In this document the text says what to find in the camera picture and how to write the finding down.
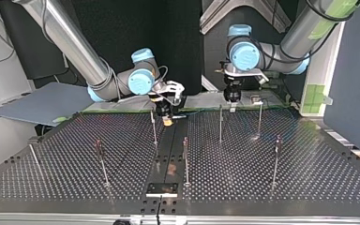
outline black cable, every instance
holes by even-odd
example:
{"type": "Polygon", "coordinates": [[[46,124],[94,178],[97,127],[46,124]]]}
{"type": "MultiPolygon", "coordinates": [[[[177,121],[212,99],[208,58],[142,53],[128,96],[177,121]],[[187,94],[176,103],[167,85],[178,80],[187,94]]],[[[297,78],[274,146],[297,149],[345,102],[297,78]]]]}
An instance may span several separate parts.
{"type": "Polygon", "coordinates": [[[8,60],[9,58],[11,58],[11,56],[13,56],[13,54],[15,53],[14,49],[11,50],[11,53],[10,55],[8,55],[7,57],[3,58],[3,59],[0,59],[0,63],[8,60]]]}
{"type": "Polygon", "coordinates": [[[48,7],[48,0],[43,1],[43,9],[42,9],[42,33],[43,36],[53,44],[52,40],[49,38],[48,34],[46,33],[46,9],[48,7]]]}
{"type": "MultiPolygon", "coordinates": [[[[278,0],[276,0],[276,3],[274,4],[274,10],[273,10],[273,19],[271,20],[271,26],[274,29],[274,22],[276,20],[276,14],[277,14],[277,8],[278,8],[278,0]]],[[[276,55],[276,47],[273,43],[271,43],[271,57],[270,57],[270,62],[268,63],[267,67],[264,67],[263,70],[268,70],[270,69],[270,67],[273,65],[273,58],[276,55]]]]}
{"type": "Polygon", "coordinates": [[[271,25],[274,26],[274,21],[276,20],[276,14],[277,14],[277,8],[278,8],[278,0],[276,0],[276,3],[274,4],[274,10],[273,10],[273,19],[271,20],[271,25]]]}
{"type": "Polygon", "coordinates": [[[348,21],[353,16],[353,13],[351,13],[350,15],[348,15],[347,17],[344,17],[344,18],[332,17],[332,16],[329,16],[326,13],[323,13],[323,12],[319,11],[317,8],[315,8],[310,0],[306,0],[306,3],[308,5],[308,7],[311,8],[311,10],[313,10],[315,13],[317,13],[318,15],[323,17],[324,19],[326,19],[328,21],[331,21],[331,22],[336,22],[336,23],[345,22],[345,21],[348,21]]]}
{"type": "Polygon", "coordinates": [[[299,103],[297,103],[297,102],[296,102],[296,98],[294,98],[294,97],[292,96],[291,91],[289,91],[288,85],[286,85],[286,83],[285,83],[285,80],[284,80],[283,78],[281,78],[281,80],[282,80],[283,86],[284,86],[285,89],[286,89],[286,92],[289,94],[289,96],[291,96],[292,101],[293,101],[293,102],[297,105],[297,107],[300,109],[299,103]]]}

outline silver arm segment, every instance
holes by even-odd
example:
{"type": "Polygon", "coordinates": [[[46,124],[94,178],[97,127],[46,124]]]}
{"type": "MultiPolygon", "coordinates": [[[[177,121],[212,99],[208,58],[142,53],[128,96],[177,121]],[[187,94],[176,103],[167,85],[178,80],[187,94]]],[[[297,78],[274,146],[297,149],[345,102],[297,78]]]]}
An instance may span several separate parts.
{"type": "Polygon", "coordinates": [[[116,75],[69,18],[59,0],[12,1],[27,10],[39,26],[45,29],[52,42],[81,72],[89,85],[89,95],[94,101],[120,98],[121,93],[125,96],[131,93],[146,95],[150,91],[162,93],[159,87],[173,85],[165,83],[162,79],[156,82],[160,73],[154,55],[149,49],[132,54],[135,67],[116,75]]]}

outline gray panel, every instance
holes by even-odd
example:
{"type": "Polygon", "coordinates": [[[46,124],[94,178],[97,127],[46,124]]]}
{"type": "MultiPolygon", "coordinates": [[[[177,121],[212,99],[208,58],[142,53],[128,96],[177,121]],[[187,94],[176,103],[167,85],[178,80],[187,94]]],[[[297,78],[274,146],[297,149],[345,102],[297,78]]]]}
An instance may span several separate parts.
{"type": "Polygon", "coordinates": [[[344,28],[324,122],[360,148],[360,8],[344,28]]]}
{"type": "Polygon", "coordinates": [[[85,87],[51,82],[30,95],[0,107],[0,116],[48,126],[58,117],[71,116],[93,103],[85,87]]]}

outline green tape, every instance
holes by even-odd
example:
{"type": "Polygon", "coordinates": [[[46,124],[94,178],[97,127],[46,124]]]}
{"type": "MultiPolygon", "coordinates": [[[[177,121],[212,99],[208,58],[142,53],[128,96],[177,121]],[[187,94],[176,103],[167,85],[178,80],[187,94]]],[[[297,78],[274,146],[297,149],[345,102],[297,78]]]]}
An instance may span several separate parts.
{"type": "Polygon", "coordinates": [[[302,113],[319,113],[323,104],[325,85],[309,84],[302,106],[302,113]]]}
{"type": "MultiPolygon", "coordinates": [[[[344,18],[353,13],[356,9],[356,2],[358,0],[334,0],[329,8],[326,10],[326,14],[336,18],[344,18]]],[[[335,25],[335,22],[330,22],[325,18],[321,18],[318,24],[312,30],[311,34],[308,36],[309,39],[320,39],[323,38],[332,27],[335,25]]]]}

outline end effector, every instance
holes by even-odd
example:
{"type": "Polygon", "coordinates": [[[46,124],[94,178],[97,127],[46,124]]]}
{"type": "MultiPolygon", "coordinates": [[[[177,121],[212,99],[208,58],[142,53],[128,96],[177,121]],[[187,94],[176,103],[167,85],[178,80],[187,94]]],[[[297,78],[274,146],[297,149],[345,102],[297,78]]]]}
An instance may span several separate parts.
{"type": "Polygon", "coordinates": [[[96,88],[89,85],[90,97],[94,101],[107,101],[111,100],[113,96],[120,97],[121,93],[148,95],[156,104],[157,114],[162,117],[164,125],[170,126],[173,123],[172,108],[180,104],[182,93],[185,90],[184,86],[179,82],[164,81],[167,71],[163,75],[160,74],[150,49],[140,49],[132,54],[131,58],[134,68],[117,75],[113,74],[112,81],[107,82],[106,86],[96,88]],[[174,93],[173,101],[168,99],[170,93],[174,93]]]}

